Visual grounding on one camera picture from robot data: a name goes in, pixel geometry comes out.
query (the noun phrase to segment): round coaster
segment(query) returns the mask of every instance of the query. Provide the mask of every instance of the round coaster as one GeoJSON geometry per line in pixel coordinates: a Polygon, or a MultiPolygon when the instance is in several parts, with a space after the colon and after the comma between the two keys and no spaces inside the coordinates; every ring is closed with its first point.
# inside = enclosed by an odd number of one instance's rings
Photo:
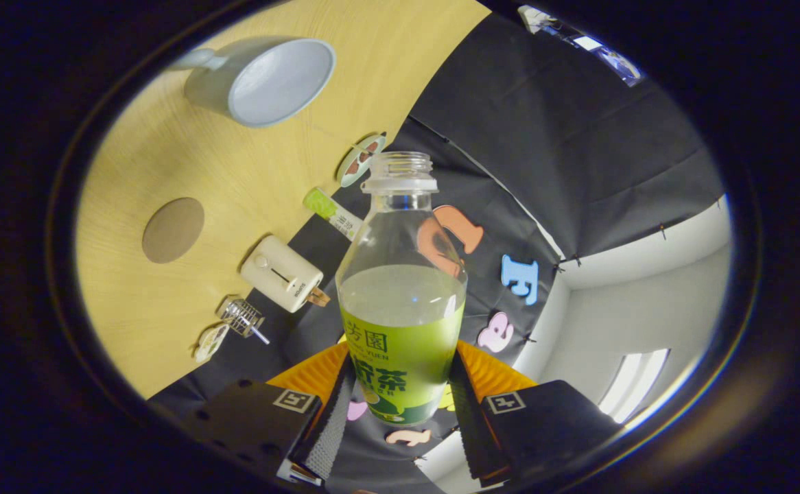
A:
{"type": "Polygon", "coordinates": [[[202,203],[191,197],[172,200],[143,229],[143,254],[154,263],[170,263],[193,247],[204,225],[202,203]]]}
{"type": "MultiPolygon", "coordinates": [[[[369,153],[378,154],[385,148],[386,132],[370,135],[357,143],[358,148],[365,149],[369,153]]],[[[369,169],[371,154],[364,153],[358,148],[352,148],[342,159],[342,165],[336,172],[336,179],[343,187],[348,187],[357,181],[358,178],[369,169]]]]}

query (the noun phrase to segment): plastic bottle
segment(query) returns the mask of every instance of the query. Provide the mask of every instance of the plastic bottle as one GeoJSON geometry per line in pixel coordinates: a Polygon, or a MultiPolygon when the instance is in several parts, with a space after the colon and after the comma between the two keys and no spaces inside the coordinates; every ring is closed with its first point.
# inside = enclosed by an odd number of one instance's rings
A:
{"type": "Polygon", "coordinates": [[[418,425],[437,410],[464,312],[467,273],[434,217],[430,156],[376,154],[372,206],[336,273],[350,353],[369,410],[418,425]]]}

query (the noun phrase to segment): wooden board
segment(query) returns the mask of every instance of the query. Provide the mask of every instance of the wooden board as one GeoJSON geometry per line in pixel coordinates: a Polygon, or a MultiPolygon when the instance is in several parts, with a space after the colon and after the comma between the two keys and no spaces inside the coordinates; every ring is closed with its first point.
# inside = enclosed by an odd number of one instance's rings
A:
{"type": "Polygon", "coordinates": [[[487,14],[474,0],[293,0],[231,26],[202,46],[283,34],[336,49],[321,95],[271,128],[192,106],[183,97],[187,71],[160,75],[134,99],[86,179],[76,260],[93,326],[142,396],[196,368],[193,345],[216,322],[222,297],[250,291],[237,273],[250,247],[268,233],[296,234],[311,216],[303,195],[338,188],[333,175],[350,143],[381,131],[393,141],[436,70],[487,14]],[[152,263],[143,229],[183,197],[202,203],[202,233],[180,259],[152,263]]]}

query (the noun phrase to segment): window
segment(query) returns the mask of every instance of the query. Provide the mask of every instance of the window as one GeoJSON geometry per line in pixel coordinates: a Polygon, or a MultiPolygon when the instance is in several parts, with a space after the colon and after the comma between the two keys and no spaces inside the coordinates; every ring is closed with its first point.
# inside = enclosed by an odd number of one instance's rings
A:
{"type": "Polygon", "coordinates": [[[610,415],[617,424],[625,422],[653,388],[668,356],[669,349],[663,348],[623,357],[611,387],[598,404],[601,412],[610,415]]]}

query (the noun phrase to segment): mug handle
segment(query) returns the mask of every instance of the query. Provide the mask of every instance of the mug handle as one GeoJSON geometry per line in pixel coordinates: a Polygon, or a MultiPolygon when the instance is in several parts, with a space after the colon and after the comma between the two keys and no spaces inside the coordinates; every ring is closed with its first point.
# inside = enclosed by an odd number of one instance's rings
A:
{"type": "Polygon", "coordinates": [[[216,56],[211,48],[193,50],[168,66],[168,70],[189,70],[203,67],[209,70],[220,69],[228,60],[225,56],[216,56]]]}

